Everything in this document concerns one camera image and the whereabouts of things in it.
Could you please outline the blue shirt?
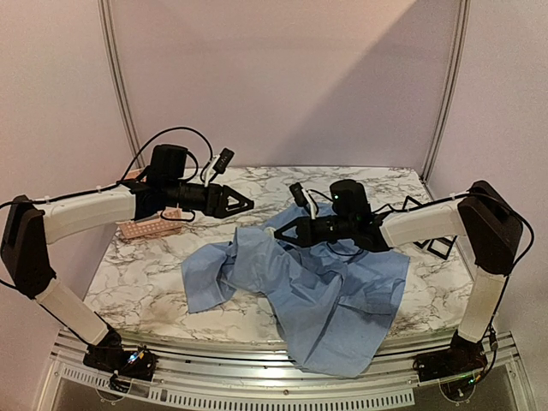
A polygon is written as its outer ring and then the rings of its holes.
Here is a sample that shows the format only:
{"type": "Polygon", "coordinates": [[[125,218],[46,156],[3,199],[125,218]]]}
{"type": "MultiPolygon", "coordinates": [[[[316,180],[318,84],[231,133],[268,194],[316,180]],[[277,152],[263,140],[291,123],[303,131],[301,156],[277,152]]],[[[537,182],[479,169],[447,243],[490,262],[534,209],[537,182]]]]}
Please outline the blue shirt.
{"type": "Polygon", "coordinates": [[[266,297],[289,356],[309,372],[354,378],[371,363],[402,302],[409,258],[359,251],[352,241],[295,247],[274,239],[305,211],[291,205],[231,241],[204,245],[182,262],[188,311],[200,313],[238,290],[266,297]]]}

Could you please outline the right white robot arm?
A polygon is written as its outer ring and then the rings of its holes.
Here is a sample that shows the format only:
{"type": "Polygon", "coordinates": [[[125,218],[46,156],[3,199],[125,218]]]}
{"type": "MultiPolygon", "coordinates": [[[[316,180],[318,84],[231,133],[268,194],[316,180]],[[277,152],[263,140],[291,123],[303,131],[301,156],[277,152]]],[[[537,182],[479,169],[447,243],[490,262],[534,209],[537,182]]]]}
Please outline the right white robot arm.
{"type": "Polygon", "coordinates": [[[412,242],[466,236],[474,253],[476,274],[471,295],[457,329],[462,339],[443,355],[443,366],[460,373],[474,362],[479,342],[488,331],[508,278],[525,256],[520,250],[531,224],[486,181],[476,181],[461,194],[408,209],[373,211],[362,183],[351,179],[330,186],[331,215],[311,211],[274,232],[297,247],[351,240],[358,248],[382,253],[412,242]]]}

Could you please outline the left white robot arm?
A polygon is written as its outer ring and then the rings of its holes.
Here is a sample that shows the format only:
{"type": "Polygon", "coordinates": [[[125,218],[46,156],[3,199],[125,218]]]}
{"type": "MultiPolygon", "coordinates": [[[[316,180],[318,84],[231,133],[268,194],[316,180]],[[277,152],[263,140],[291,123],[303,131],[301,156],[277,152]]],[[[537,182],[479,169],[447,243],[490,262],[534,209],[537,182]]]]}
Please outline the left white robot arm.
{"type": "Polygon", "coordinates": [[[225,148],[211,155],[206,167],[185,176],[185,164],[196,157],[183,146],[154,146],[150,163],[134,178],[122,176],[110,186],[31,200],[25,195],[4,203],[8,208],[1,240],[1,261],[13,289],[35,301],[93,350],[110,372],[127,365],[119,334],[74,292],[61,284],[51,267],[48,246],[70,235],[111,223],[138,221],[176,208],[191,215],[225,219],[250,211],[251,199],[214,182],[234,153],[225,148]]]}

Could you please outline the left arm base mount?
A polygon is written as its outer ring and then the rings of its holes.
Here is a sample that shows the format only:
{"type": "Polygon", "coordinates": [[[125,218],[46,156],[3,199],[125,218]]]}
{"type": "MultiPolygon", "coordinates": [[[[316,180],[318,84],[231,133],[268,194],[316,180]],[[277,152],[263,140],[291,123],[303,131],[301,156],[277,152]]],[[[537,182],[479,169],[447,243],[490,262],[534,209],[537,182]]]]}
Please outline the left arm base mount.
{"type": "Polygon", "coordinates": [[[95,370],[151,382],[158,357],[146,346],[124,348],[117,333],[107,334],[97,345],[89,345],[83,364],[95,370]]]}

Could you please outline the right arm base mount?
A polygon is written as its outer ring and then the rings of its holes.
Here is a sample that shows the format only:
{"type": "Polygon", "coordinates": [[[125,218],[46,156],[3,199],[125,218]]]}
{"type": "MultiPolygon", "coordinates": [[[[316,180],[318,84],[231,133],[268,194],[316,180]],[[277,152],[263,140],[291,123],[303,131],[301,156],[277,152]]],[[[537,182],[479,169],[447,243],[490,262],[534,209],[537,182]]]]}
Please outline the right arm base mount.
{"type": "Polygon", "coordinates": [[[455,331],[448,348],[417,354],[414,357],[413,369],[418,373],[420,382],[480,370],[478,376],[468,382],[477,384],[491,371],[495,359],[496,350],[493,351],[493,360],[489,362],[481,341],[471,342],[455,331]]]}

